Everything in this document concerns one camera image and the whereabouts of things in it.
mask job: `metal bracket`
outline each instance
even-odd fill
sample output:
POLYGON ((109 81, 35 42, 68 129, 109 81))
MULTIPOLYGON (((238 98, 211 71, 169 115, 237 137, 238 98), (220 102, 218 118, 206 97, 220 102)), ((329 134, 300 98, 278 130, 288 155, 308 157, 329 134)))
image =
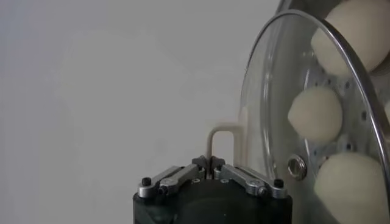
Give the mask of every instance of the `metal bracket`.
POLYGON ((138 191, 137 194, 141 198, 151 198, 157 195, 157 188, 159 183, 162 179, 169 177, 179 170, 181 170, 181 167, 178 166, 172 166, 171 168, 163 171, 162 173, 158 174, 157 176, 152 178, 152 181, 147 186, 143 185, 142 183, 138 184, 138 191))
POLYGON ((183 183, 195 178, 202 178, 200 177, 201 175, 202 172, 199 172, 198 165, 188 165, 173 176, 162 179, 160 187, 158 188, 158 193, 163 195, 175 194, 179 191, 179 188, 183 183))
POLYGON ((273 198, 286 198, 288 195, 281 180, 276 181, 279 186, 275 186, 270 179, 250 168, 223 165, 219 176, 220 179, 235 181, 245 188, 248 194, 257 197, 270 195, 273 198))

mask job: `bolt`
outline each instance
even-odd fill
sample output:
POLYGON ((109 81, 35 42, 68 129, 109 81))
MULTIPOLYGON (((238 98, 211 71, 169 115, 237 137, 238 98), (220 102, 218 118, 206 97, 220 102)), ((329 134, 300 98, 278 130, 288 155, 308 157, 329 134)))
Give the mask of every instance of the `bolt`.
POLYGON ((285 186, 285 182, 282 179, 275 179, 274 186, 277 188, 283 188, 285 186))
POLYGON ((260 187, 258 189, 258 196, 265 197, 265 196, 267 196, 267 194, 268 194, 268 191, 265 187, 260 187))
POLYGON ((158 188, 158 194, 160 195, 166 195, 168 193, 168 188, 166 186, 161 186, 158 188))
POLYGON ((152 185, 152 179, 150 177, 144 177, 141 181, 142 186, 147 187, 152 185))

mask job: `beige handle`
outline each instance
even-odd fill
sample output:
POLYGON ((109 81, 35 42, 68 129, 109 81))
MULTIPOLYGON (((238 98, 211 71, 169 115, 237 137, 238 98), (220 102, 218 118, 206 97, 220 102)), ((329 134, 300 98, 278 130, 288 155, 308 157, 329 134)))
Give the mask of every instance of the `beige handle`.
POLYGON ((208 134, 207 138, 207 151, 206 151, 206 158, 210 158, 213 155, 213 139, 214 135, 219 131, 228 131, 233 134, 233 140, 234 140, 234 146, 233 146, 233 165, 234 166, 242 166, 246 164, 246 155, 247 153, 244 152, 245 147, 244 145, 244 132, 243 132, 243 126, 236 122, 231 123, 223 123, 217 125, 215 128, 211 130, 208 134))

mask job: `gray background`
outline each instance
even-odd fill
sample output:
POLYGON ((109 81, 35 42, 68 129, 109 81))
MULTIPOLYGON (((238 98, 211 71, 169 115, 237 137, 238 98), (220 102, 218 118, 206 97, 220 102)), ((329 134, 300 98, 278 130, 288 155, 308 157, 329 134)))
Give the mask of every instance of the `gray background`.
MULTIPOLYGON (((0 1, 0 223, 132 223, 141 177, 235 121, 277 0, 0 1)), ((232 160, 232 139, 216 151, 232 160)))

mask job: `clear glass lid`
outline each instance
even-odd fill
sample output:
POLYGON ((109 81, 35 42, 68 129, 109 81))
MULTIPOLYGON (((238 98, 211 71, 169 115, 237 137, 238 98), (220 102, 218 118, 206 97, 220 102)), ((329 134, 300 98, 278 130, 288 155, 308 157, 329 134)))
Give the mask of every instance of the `clear glass lid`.
POLYGON ((390 223, 389 123, 331 25, 298 10, 260 32, 241 93, 243 165, 282 178, 293 222, 390 223))

